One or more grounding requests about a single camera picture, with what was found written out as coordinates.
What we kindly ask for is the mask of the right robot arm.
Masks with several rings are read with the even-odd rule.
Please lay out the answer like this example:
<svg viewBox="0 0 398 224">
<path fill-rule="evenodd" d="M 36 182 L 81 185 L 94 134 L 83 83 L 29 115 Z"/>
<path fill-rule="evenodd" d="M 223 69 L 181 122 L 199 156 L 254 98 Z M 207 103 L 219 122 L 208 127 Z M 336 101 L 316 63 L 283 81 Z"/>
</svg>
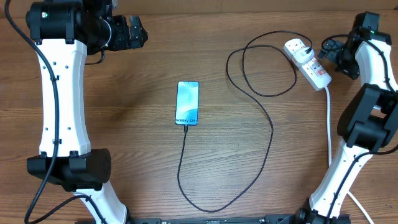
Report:
<svg viewBox="0 0 398 224">
<path fill-rule="evenodd" d="M 357 14 L 346 42 L 339 34 L 327 37 L 318 58 L 336 64 L 336 71 L 361 88 L 341 114 L 337 133 L 341 142 L 321 184 L 304 207 L 284 223 L 350 223 L 341 215 L 342 203 L 357 175 L 374 155 L 384 155 L 397 131 L 397 83 L 390 63 L 392 40 L 380 32 L 379 15 Z"/>
</svg>

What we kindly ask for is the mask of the blue Galaxy smartphone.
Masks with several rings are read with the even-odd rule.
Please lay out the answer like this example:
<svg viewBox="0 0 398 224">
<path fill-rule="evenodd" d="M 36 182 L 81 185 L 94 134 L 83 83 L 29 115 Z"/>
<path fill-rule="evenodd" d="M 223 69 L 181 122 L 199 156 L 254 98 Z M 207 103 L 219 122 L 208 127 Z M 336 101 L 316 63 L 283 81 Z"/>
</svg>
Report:
<svg viewBox="0 0 398 224">
<path fill-rule="evenodd" d="M 198 124 L 199 87 L 198 82 L 178 82 L 176 125 L 196 126 Z"/>
</svg>

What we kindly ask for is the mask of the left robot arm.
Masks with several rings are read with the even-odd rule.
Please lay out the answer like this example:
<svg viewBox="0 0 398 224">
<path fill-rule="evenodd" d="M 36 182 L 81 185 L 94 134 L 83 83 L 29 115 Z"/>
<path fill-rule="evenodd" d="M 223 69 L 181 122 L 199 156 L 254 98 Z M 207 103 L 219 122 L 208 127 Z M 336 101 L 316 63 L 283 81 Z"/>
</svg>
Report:
<svg viewBox="0 0 398 224">
<path fill-rule="evenodd" d="M 115 16 L 115 7 L 115 1 L 42 1 L 26 15 L 39 49 L 44 116 L 39 153 L 28 158 L 27 171 L 73 193 L 95 223 L 132 222 L 110 182 L 110 152 L 91 147 L 85 123 L 87 56 L 138 49 L 148 39 L 138 16 Z"/>
</svg>

